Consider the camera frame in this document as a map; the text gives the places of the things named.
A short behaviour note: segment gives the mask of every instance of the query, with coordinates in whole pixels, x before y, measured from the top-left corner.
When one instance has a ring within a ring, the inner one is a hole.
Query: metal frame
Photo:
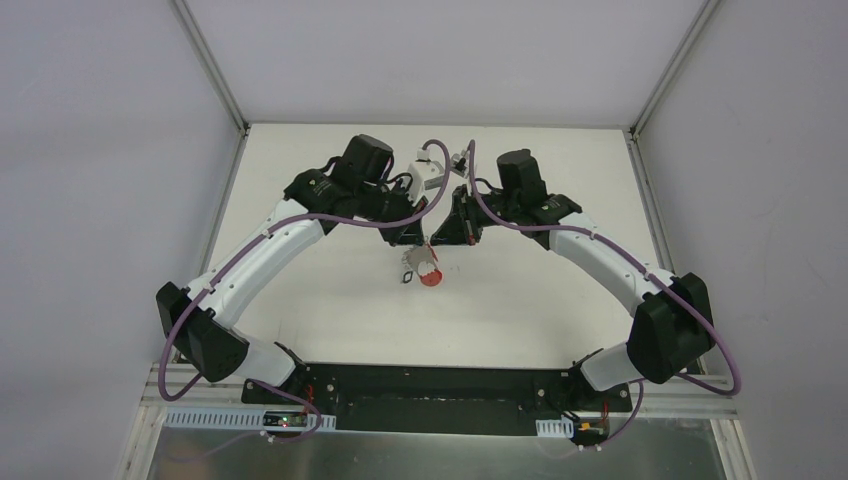
[[[250,127],[241,131],[238,145],[236,145],[235,153],[233,154],[233,163],[230,165],[230,171],[227,173],[227,183],[224,185],[224,191],[221,193],[221,200],[218,202],[218,207],[215,209],[215,218],[212,221],[212,231],[207,236],[206,243],[203,245],[203,256],[200,261],[200,268],[197,275],[201,275],[209,268],[212,261],[212,251],[215,249],[215,242],[218,240],[218,233],[221,231],[221,224],[224,221],[224,212],[227,210],[227,203],[230,201],[230,194],[233,191],[233,184],[238,175],[241,158],[244,156],[244,149],[247,147],[247,137],[250,135]]]
[[[194,50],[197,61],[200,62],[203,71],[206,72],[209,78],[209,83],[212,84],[212,88],[215,89],[215,93],[218,94],[221,103],[224,104],[224,108],[227,109],[227,113],[230,114],[230,118],[236,128],[244,133],[248,127],[247,120],[245,120],[241,108],[239,108],[233,96],[232,90],[227,85],[227,81],[224,79],[221,68],[218,66],[218,62],[215,61],[215,57],[206,43],[206,39],[203,38],[203,33],[200,31],[200,27],[197,25],[197,21],[194,18],[194,14],[191,13],[188,3],[186,3],[186,0],[171,0],[170,4],[174,10],[174,14],[177,16],[177,20],[186,33],[186,37],[191,44],[192,50]]]
[[[214,225],[204,246],[201,267],[205,269],[209,264],[212,246],[217,238],[226,204],[238,172],[241,157],[244,153],[249,133],[249,123],[244,118],[232,91],[229,89],[186,0],[171,0],[170,3],[212,87],[227,109],[236,128],[241,133],[241,138],[233,158],[233,165],[216,210]],[[665,224],[660,204],[653,191],[649,170],[646,168],[641,152],[639,151],[639,135],[644,130],[662,99],[673,86],[675,78],[685,65],[702,31],[721,3],[722,0],[704,1],[669,61],[668,66],[663,71],[648,101],[642,108],[637,120],[629,130],[622,128],[658,260],[663,268],[672,271],[674,265],[665,236]],[[131,480],[147,478],[163,423],[169,410],[173,411],[173,408],[166,406],[164,400],[159,397],[156,386],[157,373],[158,365],[154,364],[144,388],[130,440],[121,460],[119,478]],[[191,365],[170,364],[168,387],[170,389],[180,388],[194,377],[196,373],[196,370]],[[722,376],[701,376],[700,378],[716,386],[727,386],[729,381]],[[175,408],[212,407],[232,412],[257,409],[257,405],[245,405],[241,403],[243,386],[244,383],[236,379],[226,379],[215,384],[201,380],[194,389],[181,401],[174,404],[174,406]],[[705,393],[699,387],[678,378],[674,378],[662,385],[646,382],[644,383],[644,388],[645,396],[639,417],[647,419],[687,418],[711,420],[713,432],[716,437],[716,445],[727,478],[731,480],[757,478],[741,430],[736,406],[732,399]],[[631,388],[631,394],[636,393],[637,387],[633,386]],[[286,407],[271,405],[267,406],[266,409],[280,410],[281,408]],[[628,415],[627,413],[610,414],[611,417],[618,418],[624,418]]]
[[[157,375],[159,365],[154,364],[147,377],[144,393],[141,397],[142,407],[164,407],[169,405],[159,396],[157,386]],[[188,364],[168,365],[168,383],[170,390],[178,390],[186,385],[195,375],[197,370]],[[698,378],[710,385],[727,388],[729,379],[723,376],[703,375]],[[264,407],[268,410],[280,410],[288,406],[281,405],[248,405],[241,403],[242,388],[244,381],[237,378],[227,378],[220,382],[209,383],[201,379],[182,400],[170,405],[189,407],[226,407],[232,409],[255,410]],[[736,405],[728,397],[722,397],[712,393],[704,392],[697,387],[680,378],[672,378],[668,382],[657,385],[650,382],[644,383],[645,396],[642,401],[642,410],[639,413],[643,418],[692,418],[692,419],[722,419],[737,420]],[[637,386],[630,387],[631,398],[638,395]],[[300,409],[299,405],[290,405],[291,408]],[[574,412],[589,416],[592,412]],[[611,412],[610,417],[627,418],[629,413]]]
[[[674,54],[671,56],[671,60],[668,62],[668,65],[665,67],[665,70],[660,76],[659,82],[657,82],[657,85],[654,87],[654,90],[648,97],[648,101],[645,103],[645,106],[642,107],[642,111],[639,112],[639,116],[636,118],[636,122],[634,122],[633,127],[630,130],[635,140],[639,140],[639,135],[642,133],[642,130],[645,129],[645,125],[648,123],[648,120],[651,119],[651,116],[656,111],[660,102],[671,89],[674,79],[677,78],[677,74],[680,73],[681,68],[683,68],[686,64],[686,60],[692,53],[692,48],[701,37],[701,32],[704,31],[704,28],[707,26],[722,1],[723,0],[704,0],[704,3],[698,10],[698,13],[695,14],[694,20],[692,20],[692,23],[689,25],[686,33],[683,35],[683,39],[677,46],[677,50],[675,50]]]

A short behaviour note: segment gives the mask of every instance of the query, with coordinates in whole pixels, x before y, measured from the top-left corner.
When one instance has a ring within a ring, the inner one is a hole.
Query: white tabletop
[[[266,217],[295,175],[341,155],[365,133],[391,145],[394,174],[430,139],[451,152],[477,140],[477,173],[498,185],[495,159],[529,148],[551,193],[583,206],[613,238],[655,262],[624,137],[617,130],[258,124],[216,240],[212,264]],[[431,157],[441,160],[433,149]],[[432,234],[450,192],[424,221]],[[435,191],[428,192],[432,198]],[[475,247],[436,247],[444,280],[404,285],[401,254],[379,232],[340,225],[260,292],[237,329],[279,341],[306,361],[559,368],[625,340],[624,308],[579,268],[534,241],[489,227]]]

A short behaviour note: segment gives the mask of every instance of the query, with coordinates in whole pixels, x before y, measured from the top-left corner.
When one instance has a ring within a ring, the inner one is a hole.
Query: red object
[[[435,287],[436,285],[441,283],[442,277],[444,277],[444,275],[442,275],[441,271],[433,270],[427,275],[422,275],[419,278],[421,279],[421,283],[423,283],[424,285],[427,285],[428,287]]]

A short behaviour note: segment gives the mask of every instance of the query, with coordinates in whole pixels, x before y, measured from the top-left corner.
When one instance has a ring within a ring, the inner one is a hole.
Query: white wall
[[[0,477],[110,478],[236,142],[156,2],[0,5]]]
[[[192,0],[252,122],[630,125],[702,0]]]
[[[848,469],[846,21],[843,0],[725,2],[642,137],[676,267],[742,368],[760,478]]]

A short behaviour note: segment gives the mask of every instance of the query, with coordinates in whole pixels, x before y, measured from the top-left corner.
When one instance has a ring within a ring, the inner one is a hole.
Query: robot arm
[[[626,342],[589,355],[569,369],[569,377],[575,380],[570,382],[574,386],[569,394],[573,403],[641,378],[663,383],[713,347],[714,341],[696,319],[623,256],[631,254],[622,254],[594,239],[603,232],[580,205],[564,195],[547,192],[529,150],[506,153],[498,158],[497,165],[503,188],[482,195],[489,210],[520,226],[566,225],[592,232],[545,230],[524,235],[577,264],[609,290],[634,319]],[[483,228],[493,224],[467,186],[461,186],[454,191],[450,216],[431,241],[433,245],[475,245]],[[641,263],[712,323],[707,289],[701,279],[691,273],[677,278],[672,272]]]
[[[417,188],[414,194],[409,193],[409,183],[397,182],[390,188],[386,177],[393,162],[393,152],[384,143],[365,135],[354,137],[345,153],[331,159],[327,167],[299,174],[285,189],[285,198],[233,253],[184,289],[169,282],[159,290],[156,300],[166,336],[196,303],[174,345],[204,378],[216,382],[238,375],[281,385],[292,374],[299,362],[294,354],[281,345],[240,333],[235,326],[256,294],[337,223],[308,218],[281,222],[309,213],[360,216],[379,222],[412,216],[427,204],[423,191],[428,187]],[[429,168],[431,163],[437,165],[435,162],[426,163],[426,169],[415,167],[416,172],[420,170],[416,179],[440,185],[444,170]],[[392,246],[424,243],[420,221],[383,228],[380,233]]]

